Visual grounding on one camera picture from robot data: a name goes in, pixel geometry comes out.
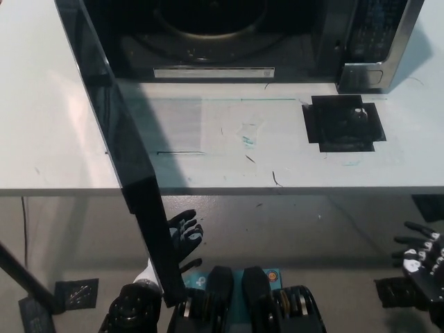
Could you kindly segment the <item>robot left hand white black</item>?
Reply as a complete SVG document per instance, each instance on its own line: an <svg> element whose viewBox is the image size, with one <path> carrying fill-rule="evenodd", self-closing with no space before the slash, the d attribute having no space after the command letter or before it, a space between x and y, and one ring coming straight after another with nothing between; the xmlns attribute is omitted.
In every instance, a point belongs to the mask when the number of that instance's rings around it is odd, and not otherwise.
<svg viewBox="0 0 444 333"><path fill-rule="evenodd" d="M168 221L175 257L181 264L203 240L203 228L196 219L196 210L186 210Z"/></svg>

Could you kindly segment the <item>robot right hand white black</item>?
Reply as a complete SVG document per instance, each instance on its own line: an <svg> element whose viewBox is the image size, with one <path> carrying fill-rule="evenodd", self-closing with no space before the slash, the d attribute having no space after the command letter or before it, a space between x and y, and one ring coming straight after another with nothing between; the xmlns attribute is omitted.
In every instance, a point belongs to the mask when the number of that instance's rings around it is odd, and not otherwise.
<svg viewBox="0 0 444 333"><path fill-rule="evenodd" d="M421 234L417 237L394 238L405 249L391 255L394 266L399 266L406 278L432 304L443 302L443 233L411 221L404 226Z"/></svg>

